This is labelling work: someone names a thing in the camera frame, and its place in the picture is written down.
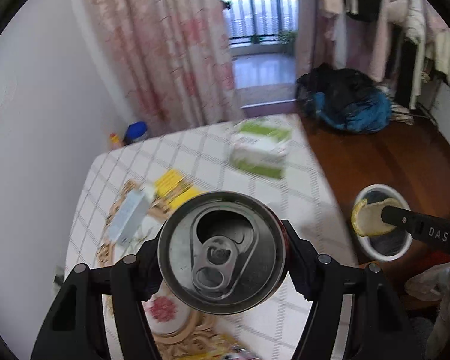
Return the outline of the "yellow snack bag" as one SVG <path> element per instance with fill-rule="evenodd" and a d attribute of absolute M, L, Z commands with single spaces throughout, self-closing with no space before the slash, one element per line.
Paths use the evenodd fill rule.
<path fill-rule="evenodd" d="M 207 359 L 241 359 L 259 360 L 260 357 L 252 350 L 227 335 L 216 335 L 212 337 L 211 346 L 207 350 Z"/>

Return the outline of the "red soda can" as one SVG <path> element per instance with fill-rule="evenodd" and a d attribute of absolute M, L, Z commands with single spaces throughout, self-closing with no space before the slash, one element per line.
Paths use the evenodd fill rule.
<path fill-rule="evenodd" d="M 240 314 L 272 296 L 286 276 L 282 221 L 259 200 L 204 193 L 161 226 L 158 264 L 167 287 L 189 307 Z"/>

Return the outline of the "clothes rack with coats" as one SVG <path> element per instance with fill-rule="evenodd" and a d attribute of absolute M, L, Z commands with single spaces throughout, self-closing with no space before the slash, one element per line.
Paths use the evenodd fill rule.
<path fill-rule="evenodd" d="M 450 88 L 450 29 L 427 0 L 318 0 L 316 63 L 364 73 L 414 110 L 434 77 Z"/>

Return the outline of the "blue lid jar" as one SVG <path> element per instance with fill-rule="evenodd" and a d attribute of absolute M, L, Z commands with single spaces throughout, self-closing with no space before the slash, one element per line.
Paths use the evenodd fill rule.
<path fill-rule="evenodd" d="M 148 125 L 144 121 L 138 121 L 130 124 L 125 132 L 123 143 L 131 145 L 137 141 L 143 141 L 148 137 Z"/>

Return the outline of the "green white tissue box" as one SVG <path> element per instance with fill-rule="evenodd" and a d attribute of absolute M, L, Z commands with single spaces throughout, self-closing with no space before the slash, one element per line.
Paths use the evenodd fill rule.
<path fill-rule="evenodd" d="M 229 161 L 235 168 L 281 179 L 284 176 L 292 131 L 264 118 L 239 122 L 232 130 Z"/>

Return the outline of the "orange small bottle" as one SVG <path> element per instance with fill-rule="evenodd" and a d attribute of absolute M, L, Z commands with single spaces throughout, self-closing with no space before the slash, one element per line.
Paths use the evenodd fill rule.
<path fill-rule="evenodd" d="M 122 147 L 122 140 L 116 133 L 111 133 L 109 135 L 109 144 L 111 150 L 116 150 Z"/>

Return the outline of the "grey cosmetic carton box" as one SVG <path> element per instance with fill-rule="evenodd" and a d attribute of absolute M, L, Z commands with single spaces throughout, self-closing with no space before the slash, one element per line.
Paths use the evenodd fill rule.
<path fill-rule="evenodd" d="M 149 210 L 149 205 L 149 199 L 144 191 L 131 190 L 108 227 L 109 240 L 119 245 L 131 242 Z"/>

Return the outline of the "blue black clothes pile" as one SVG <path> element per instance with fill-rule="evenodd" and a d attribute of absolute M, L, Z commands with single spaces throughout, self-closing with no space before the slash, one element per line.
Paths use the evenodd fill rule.
<path fill-rule="evenodd" d="M 388 126 L 390 101 L 362 72 L 327 63 L 297 79 L 296 100 L 305 115 L 346 133 L 376 133 Z"/>

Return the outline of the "white round trash bin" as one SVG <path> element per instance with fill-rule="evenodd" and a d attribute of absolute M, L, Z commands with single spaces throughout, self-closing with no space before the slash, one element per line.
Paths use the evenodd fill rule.
<path fill-rule="evenodd" d="M 404 210 L 410 207 L 398 191 L 385 184 L 372 184 L 362 189 L 355 199 L 351 224 L 364 253 L 372 260 L 391 262 L 405 255 L 412 237 L 381 219 L 385 206 Z"/>

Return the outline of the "checked white tablecloth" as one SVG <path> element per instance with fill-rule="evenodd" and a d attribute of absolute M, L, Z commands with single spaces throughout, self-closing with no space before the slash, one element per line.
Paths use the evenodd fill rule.
<path fill-rule="evenodd" d="M 231 138 L 238 127 L 232 122 L 171 133 L 96 155 L 74 213 L 65 277 L 78 263 L 91 269 L 100 265 L 106 219 L 125 183 L 136 182 L 152 200 L 156 183 L 172 170 L 201 194 L 241 194 L 260 201 L 278 218 L 287 219 L 297 236 L 309 241 L 318 254 L 356 267 L 345 220 L 301 122 L 294 115 L 260 121 L 289 132 L 290 152 L 279 179 L 244 172 L 231 164 Z M 241 314 L 217 317 L 215 326 L 261 359 L 292 359 L 311 306 L 287 275 L 263 303 Z"/>

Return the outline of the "yellow cigarette box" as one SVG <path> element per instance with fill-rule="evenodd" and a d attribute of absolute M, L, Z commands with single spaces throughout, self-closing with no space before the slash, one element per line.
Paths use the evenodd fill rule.
<path fill-rule="evenodd" d="M 153 205 L 169 214 L 190 199 L 202 194 L 192 182 L 176 169 L 168 170 L 154 182 L 155 198 Z"/>

